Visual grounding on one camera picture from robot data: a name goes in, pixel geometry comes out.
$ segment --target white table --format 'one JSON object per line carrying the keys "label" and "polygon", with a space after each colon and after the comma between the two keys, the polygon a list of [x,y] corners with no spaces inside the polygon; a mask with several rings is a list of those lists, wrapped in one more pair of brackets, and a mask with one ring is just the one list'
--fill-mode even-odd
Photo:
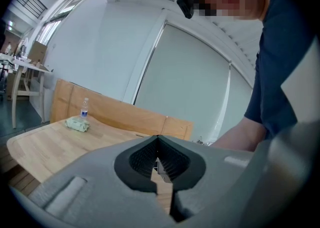
{"label": "white table", "polygon": [[[13,60],[12,63],[18,65],[18,70],[17,70],[17,74],[14,78],[13,89],[12,89],[12,95],[13,95],[13,98],[12,98],[12,126],[13,126],[13,128],[17,127],[16,126],[16,104],[17,104],[17,96],[18,95],[39,96],[40,97],[40,116],[41,116],[42,123],[44,123],[44,121],[45,121],[45,110],[44,110],[45,73],[47,73],[47,74],[52,74],[52,73],[50,71],[37,68],[33,64],[26,63],[26,62],[23,62],[20,60]],[[25,91],[21,91],[21,90],[18,90],[18,87],[19,87],[19,82],[20,82],[20,78],[22,75],[22,71],[24,68],[27,68],[25,76],[24,76],[24,80],[23,80]],[[30,91],[30,89],[28,87],[28,76],[29,76],[31,70],[32,70],[32,72],[34,70],[39,71],[39,75],[40,75],[39,92],[32,92],[32,91]]]}

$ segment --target window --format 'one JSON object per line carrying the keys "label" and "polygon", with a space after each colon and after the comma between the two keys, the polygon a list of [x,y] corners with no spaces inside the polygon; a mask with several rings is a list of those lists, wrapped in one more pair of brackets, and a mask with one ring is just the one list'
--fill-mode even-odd
{"label": "window", "polygon": [[65,1],[55,14],[44,24],[35,40],[41,44],[48,45],[61,21],[65,19],[70,12],[72,12],[80,1],[82,0]]}

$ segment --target wooden table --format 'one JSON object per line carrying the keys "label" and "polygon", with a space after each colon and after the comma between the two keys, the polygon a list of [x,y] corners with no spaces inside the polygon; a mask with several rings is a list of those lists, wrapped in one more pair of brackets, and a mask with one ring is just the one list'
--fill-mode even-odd
{"label": "wooden table", "polygon": [[[50,71],[43,70],[37,68],[35,65],[30,63],[26,63],[20,60],[13,60],[13,64],[19,65],[17,70],[17,74],[14,78],[13,88],[12,88],[12,127],[16,128],[16,104],[17,104],[17,96],[18,95],[25,95],[25,96],[39,96],[40,97],[40,116],[42,123],[45,121],[45,110],[44,110],[44,81],[45,81],[45,73],[52,74]],[[24,87],[25,91],[18,90],[20,78],[23,72],[23,69],[27,68],[27,71],[24,76]],[[31,74],[31,71],[37,70],[39,71],[40,75],[40,88],[39,92],[31,92],[28,87],[28,77]]]}
{"label": "wooden table", "polygon": [[[88,116],[90,128],[78,132],[59,121],[15,136],[7,142],[10,155],[39,182],[44,182],[59,170],[92,150],[111,146],[148,135],[114,128]],[[157,172],[152,181],[158,186],[158,200],[168,212],[172,184],[165,183]]]}

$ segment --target person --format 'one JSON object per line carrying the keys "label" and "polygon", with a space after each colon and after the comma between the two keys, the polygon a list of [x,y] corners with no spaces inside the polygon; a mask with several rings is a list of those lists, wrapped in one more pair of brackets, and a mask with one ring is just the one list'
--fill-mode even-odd
{"label": "person", "polygon": [[7,45],[4,53],[5,53],[5,54],[10,54],[10,52],[11,52],[11,42],[8,42],[8,45]]}
{"label": "person", "polygon": [[199,8],[218,15],[262,21],[252,96],[238,125],[211,146],[255,150],[264,139],[297,123],[281,85],[297,67],[315,33],[293,0],[199,0]]}

